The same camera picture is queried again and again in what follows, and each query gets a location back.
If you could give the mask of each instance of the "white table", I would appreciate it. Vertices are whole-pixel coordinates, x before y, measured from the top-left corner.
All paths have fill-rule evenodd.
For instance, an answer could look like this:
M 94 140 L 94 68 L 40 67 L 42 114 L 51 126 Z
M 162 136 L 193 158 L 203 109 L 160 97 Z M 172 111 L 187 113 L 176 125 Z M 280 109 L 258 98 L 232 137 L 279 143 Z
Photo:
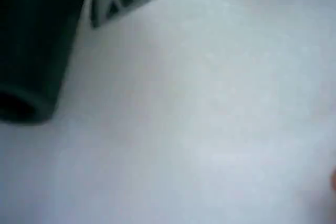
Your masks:
M 0 126 L 2 224 L 336 222 L 336 0 L 157 0 L 73 54 Z

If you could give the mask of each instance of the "blurry object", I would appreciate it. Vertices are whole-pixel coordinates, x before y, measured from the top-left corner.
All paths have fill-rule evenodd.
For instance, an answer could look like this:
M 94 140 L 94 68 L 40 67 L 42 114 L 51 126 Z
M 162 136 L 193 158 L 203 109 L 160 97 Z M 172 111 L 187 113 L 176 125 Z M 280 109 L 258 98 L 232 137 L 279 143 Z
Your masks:
M 92 0 L 95 27 L 150 0 Z M 0 0 L 0 120 L 52 117 L 84 0 Z

